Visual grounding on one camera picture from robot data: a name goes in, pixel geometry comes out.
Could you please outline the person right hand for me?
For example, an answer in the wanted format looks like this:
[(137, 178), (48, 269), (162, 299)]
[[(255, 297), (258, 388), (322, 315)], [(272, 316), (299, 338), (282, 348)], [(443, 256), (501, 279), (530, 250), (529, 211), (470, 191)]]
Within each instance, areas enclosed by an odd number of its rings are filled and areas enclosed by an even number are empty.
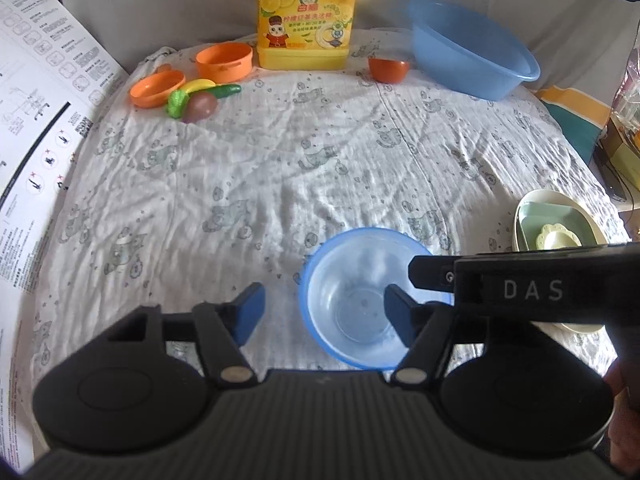
[(632, 476), (640, 466), (639, 414), (629, 405), (619, 359), (608, 368), (604, 380), (614, 394), (614, 414), (608, 426), (611, 463), (622, 474)]

